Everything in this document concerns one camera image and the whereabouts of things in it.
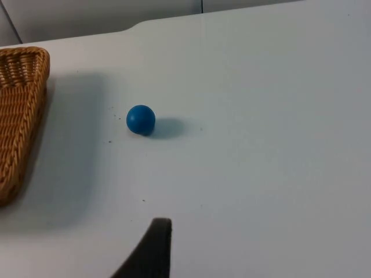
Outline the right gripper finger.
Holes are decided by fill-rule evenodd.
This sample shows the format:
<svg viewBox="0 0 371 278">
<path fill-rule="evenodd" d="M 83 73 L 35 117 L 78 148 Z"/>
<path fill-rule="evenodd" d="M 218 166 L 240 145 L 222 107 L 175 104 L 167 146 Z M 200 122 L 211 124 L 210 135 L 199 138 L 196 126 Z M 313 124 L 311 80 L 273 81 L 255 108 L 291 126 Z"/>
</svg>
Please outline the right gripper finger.
<svg viewBox="0 0 371 278">
<path fill-rule="evenodd" d="M 170 277 L 172 220 L 154 218 L 130 256 L 112 277 Z"/>
</svg>

